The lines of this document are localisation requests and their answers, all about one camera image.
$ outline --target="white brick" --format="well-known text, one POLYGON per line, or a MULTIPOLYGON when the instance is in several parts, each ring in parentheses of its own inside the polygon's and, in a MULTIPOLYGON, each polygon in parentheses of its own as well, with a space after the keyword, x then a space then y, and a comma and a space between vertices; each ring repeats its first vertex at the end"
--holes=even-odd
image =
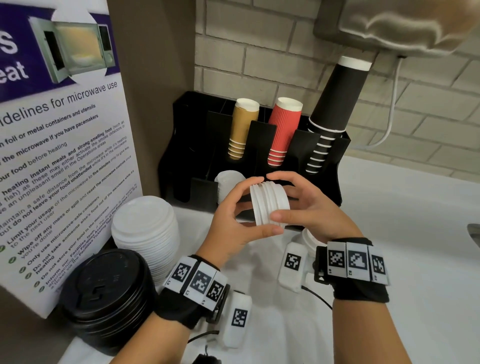
POLYGON ((219 71, 204 70, 204 92, 233 99, 251 98, 262 105, 271 106, 275 97, 276 84, 219 71))
POLYGON ((447 168, 432 166, 430 164, 412 162, 411 160, 405 159, 395 158, 392 160, 391 163, 399 167, 409 168, 411 170, 421 170, 423 172, 438 174, 440 176, 449 176, 453 172, 452 170, 449 170, 447 168))
POLYGON ((223 71, 241 73, 245 46, 227 40, 197 36, 195 64, 223 71))
POLYGON ((480 93, 480 61, 472 61, 452 87, 480 93))
POLYGON ((324 65, 298 56, 247 48, 244 74, 306 88, 316 88, 324 65))
POLYGON ((436 142, 480 148, 480 127, 428 117, 413 134, 436 142))
POLYGON ((197 13, 195 18, 195 32, 203 34, 205 28, 205 0, 197 0, 197 13))
POLYGON ((344 46, 320 40, 313 35, 313 22, 298 21, 295 26, 292 44, 288 50, 290 53, 300 54, 302 56, 316 58, 318 60, 337 62, 340 56, 348 55, 350 57, 360 58, 372 61, 375 53, 367 52, 355 48, 346 48, 344 46))
POLYGON ((480 25, 470 33, 466 41, 458 47, 458 50, 480 56, 480 25))
POLYGON ((320 0, 253 0, 259 8, 316 19, 320 0))
POLYGON ((470 122, 474 122, 476 124, 480 125, 480 108, 478 108, 472 116, 470 116, 469 120, 470 122))
POLYGON ((347 125, 347 134, 352 140, 349 147, 365 146, 372 140, 375 132, 373 130, 359 128, 357 126, 347 125))
POLYGON ((351 149, 351 148, 347 149, 347 151, 345 152, 345 155, 349 157, 372 160, 374 162, 380 162, 380 163, 390 163, 390 161, 392 160, 392 157, 387 157, 381 154, 376 154, 376 153, 367 152, 364 150, 357 150, 357 149, 351 149))
POLYGON ((322 75, 322 79, 320 80, 320 83, 318 85, 318 91, 323 91, 325 89, 325 86, 327 86, 327 82, 332 75, 333 72, 333 66, 326 66, 324 73, 322 75))
MULTIPOLYGON (((439 58, 408 57, 402 61, 400 76, 415 81, 450 86, 467 62, 467 58, 456 55, 439 58)), ((393 74, 396 64, 397 57, 395 55, 381 53, 378 55, 373 69, 393 74)))
MULTIPOLYGON (((355 105, 348 122, 350 124, 386 130, 389 110, 390 108, 387 106, 375 106, 358 102, 355 105)), ((392 131, 395 133, 410 135, 420 124, 422 119, 422 115, 395 110, 392 131)))
MULTIPOLYGON (((392 100, 392 87, 393 80, 391 78, 369 74, 360 93, 359 99, 378 104, 390 105, 392 100)), ((405 87, 407 87, 405 81, 398 81, 397 97, 402 94, 405 87)))
MULTIPOLYGON (((384 133, 377 133, 372 139, 376 143, 384 133)), ((438 148, 438 144, 410 139, 405 136, 390 134, 382 144, 373 151, 388 154, 389 156, 407 158, 425 162, 438 148)))
POLYGON ((203 81, 204 73, 202 67, 195 67, 195 80, 193 82, 193 89, 194 91, 202 91, 202 81, 203 81))
POLYGON ((287 50, 293 20, 226 3, 207 2, 206 33, 270 49, 287 50))
POLYGON ((306 90, 304 88, 280 85, 277 97, 290 97, 303 103, 303 114, 311 115, 317 105, 321 93, 306 90))
POLYGON ((458 178, 459 180, 480 183, 480 175, 478 175, 478 174, 467 173, 467 172, 459 172, 458 171, 458 172, 454 172, 454 174, 452 174, 451 177, 458 178))
POLYGON ((464 120, 478 105, 480 98, 455 91, 409 84, 397 102, 399 108, 464 120))
POLYGON ((480 153, 451 146, 442 146, 430 158, 429 163, 478 173, 480 172, 480 153))

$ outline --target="ribbed red cup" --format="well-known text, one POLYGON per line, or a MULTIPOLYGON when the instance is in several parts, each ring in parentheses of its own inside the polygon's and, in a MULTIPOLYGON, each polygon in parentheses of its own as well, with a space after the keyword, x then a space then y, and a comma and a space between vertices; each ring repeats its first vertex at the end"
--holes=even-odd
POLYGON ((295 130, 299 126, 303 104, 288 97, 276 100, 269 124, 276 125, 275 137, 268 156, 268 164, 278 167, 282 164, 295 130))

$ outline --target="hand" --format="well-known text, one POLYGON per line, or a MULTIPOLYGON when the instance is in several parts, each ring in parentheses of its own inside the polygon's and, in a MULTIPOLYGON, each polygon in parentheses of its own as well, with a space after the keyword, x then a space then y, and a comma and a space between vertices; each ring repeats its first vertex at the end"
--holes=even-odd
POLYGON ((340 238, 363 237, 360 229, 350 217, 344 213, 332 200, 307 179, 295 172, 276 171, 267 174, 267 178, 285 180, 293 186, 284 186, 288 196, 297 198, 290 200, 291 210, 277 210, 270 218, 276 222, 289 225, 302 225, 321 242, 340 238))
POLYGON ((255 223, 239 223, 235 217, 244 210, 252 209, 251 202, 239 202, 244 194, 250 193, 250 186, 263 182, 263 177, 250 177, 238 183, 218 206, 212 225, 197 255, 208 260, 219 269, 243 247, 257 239, 283 234, 280 226, 255 223))

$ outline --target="left hand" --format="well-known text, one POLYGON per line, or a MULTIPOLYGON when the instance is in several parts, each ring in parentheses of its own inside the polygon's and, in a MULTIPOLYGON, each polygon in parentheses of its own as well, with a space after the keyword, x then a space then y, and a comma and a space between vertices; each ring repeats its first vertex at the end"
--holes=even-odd
POLYGON ((256 226, 254 222, 239 223, 235 217, 244 210, 252 209, 251 202, 239 202, 250 186, 263 182, 263 177, 250 177, 238 183, 218 206, 212 225, 197 255, 219 269, 243 247, 253 241, 283 234, 283 228, 273 224, 256 226))

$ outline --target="black cable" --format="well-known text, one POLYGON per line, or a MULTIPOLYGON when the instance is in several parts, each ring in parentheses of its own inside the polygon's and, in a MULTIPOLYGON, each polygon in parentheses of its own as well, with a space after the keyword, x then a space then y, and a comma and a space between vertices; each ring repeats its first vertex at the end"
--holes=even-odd
POLYGON ((311 294, 313 294, 314 296, 316 296, 317 298, 320 298, 324 304, 326 304, 328 307, 330 307, 331 310, 333 310, 332 306, 327 302, 325 301, 322 297, 320 297, 318 294, 316 294, 314 291, 308 289, 307 287, 305 286, 302 286, 301 287, 303 290, 306 290, 307 292, 310 292, 311 294))
POLYGON ((194 340, 197 340, 197 339, 202 338, 202 337, 207 336, 207 335, 218 335, 219 333, 220 333, 220 331, 218 331, 218 330, 207 331, 207 332, 204 332, 203 334, 200 334, 200 335, 197 335, 197 336, 191 338, 190 340, 188 340, 188 342, 192 342, 194 340))

